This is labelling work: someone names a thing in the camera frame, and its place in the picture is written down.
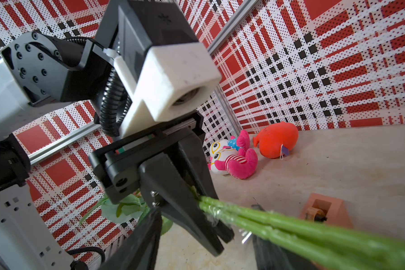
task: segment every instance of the metal extrusion bar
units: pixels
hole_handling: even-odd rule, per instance
[[[218,86],[215,88],[215,94],[218,97],[219,102],[221,103],[221,106],[227,115],[229,121],[231,122],[232,128],[234,128],[234,132],[236,133],[236,136],[240,134],[240,131],[243,129],[240,125],[240,122],[238,121],[237,117],[235,116],[234,111],[231,108],[231,105],[228,103],[228,99],[225,96],[224,91],[222,91],[221,86],[218,84]]]
[[[236,12],[232,15],[231,19],[227,22],[227,24],[225,24],[213,42],[208,46],[207,50],[209,51],[209,54],[212,54],[222,44],[222,42],[227,39],[237,25],[258,2],[259,0],[247,0],[239,6]]]
[[[29,154],[28,158],[30,159],[30,164],[33,166],[41,162],[42,160],[54,155],[55,153],[59,152],[69,144],[74,143],[75,141],[81,139],[84,136],[87,136],[88,134],[90,134],[91,132],[95,131],[100,127],[101,127],[100,125],[90,122],[87,125],[80,127],[75,131],[72,131],[71,133],[56,140],[55,142],[48,144],[44,148],[32,154]]]

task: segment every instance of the cable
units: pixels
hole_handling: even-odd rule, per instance
[[[127,112],[129,111],[130,105],[132,105],[132,100],[130,99],[129,96],[127,96],[126,104],[125,104],[124,109],[123,109],[123,113],[120,116],[119,120],[117,120],[117,124],[121,124],[123,122],[124,116],[126,116]]]
[[[70,37],[65,40],[84,46],[87,40],[92,40],[86,37]],[[120,43],[117,44],[117,52],[120,54]],[[119,136],[119,126],[123,122],[124,116],[129,111],[132,100],[129,96],[126,98],[123,113],[117,118],[117,110],[123,98],[127,95],[124,86],[114,68],[111,68],[108,77],[107,85],[102,96],[99,123],[102,131],[111,137]]]
[[[80,44],[82,46],[86,45],[87,40],[91,40],[94,42],[93,39],[87,38],[87,37],[70,37],[70,38],[65,38],[65,40],[76,43],[76,44]]]
[[[84,248],[80,247],[67,251],[69,255],[80,254],[83,252],[97,252],[101,255],[101,263],[105,262],[105,252],[99,247],[84,247]]]
[[[111,137],[119,136],[117,123],[117,109],[120,100],[125,92],[124,86],[114,68],[111,68],[110,76],[108,77],[107,86],[103,93],[99,122],[102,131]]]

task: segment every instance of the plush owl toy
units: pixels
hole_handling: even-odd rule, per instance
[[[240,148],[226,147],[210,158],[209,169],[220,175],[230,174],[238,179],[246,179],[253,175],[258,164],[258,156],[253,149],[247,151]]]
[[[245,130],[242,130],[237,138],[231,136],[229,140],[222,139],[212,143],[210,146],[210,157],[214,157],[219,150],[222,150],[227,147],[233,148],[237,151],[240,148],[248,150],[250,147],[249,133]]]

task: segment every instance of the stuffed toy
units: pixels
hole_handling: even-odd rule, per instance
[[[258,164],[258,157],[253,149],[247,151],[240,148],[227,147],[219,150],[210,158],[209,169],[221,175],[230,174],[238,179],[246,179],[253,175]]]
[[[297,139],[297,127],[292,123],[280,122],[263,128],[253,142],[254,147],[259,144],[259,151],[264,157],[283,159],[294,148]]]
[[[233,149],[236,149],[237,151],[240,148],[248,150],[250,147],[249,133],[245,130],[242,130],[237,138],[231,136],[229,140],[222,139],[212,143],[210,146],[210,157],[214,157],[219,150],[222,150],[227,147],[231,147]]]

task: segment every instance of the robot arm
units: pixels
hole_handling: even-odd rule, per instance
[[[30,164],[11,133],[49,111],[87,99],[103,131],[115,139],[90,154],[94,173],[112,202],[140,188],[152,208],[147,218],[152,230],[135,230],[128,245],[150,252],[155,260],[162,213],[219,255],[218,236],[229,242],[234,233],[222,222],[211,226],[187,186],[217,198],[201,147],[203,118],[194,109],[220,78],[173,3],[111,0],[95,40],[32,32],[6,46],[0,59],[0,264],[77,268],[32,205],[25,185]],[[117,154],[119,148],[125,151]],[[132,244],[135,238],[144,241]],[[118,254],[154,267],[138,260],[138,252]]]

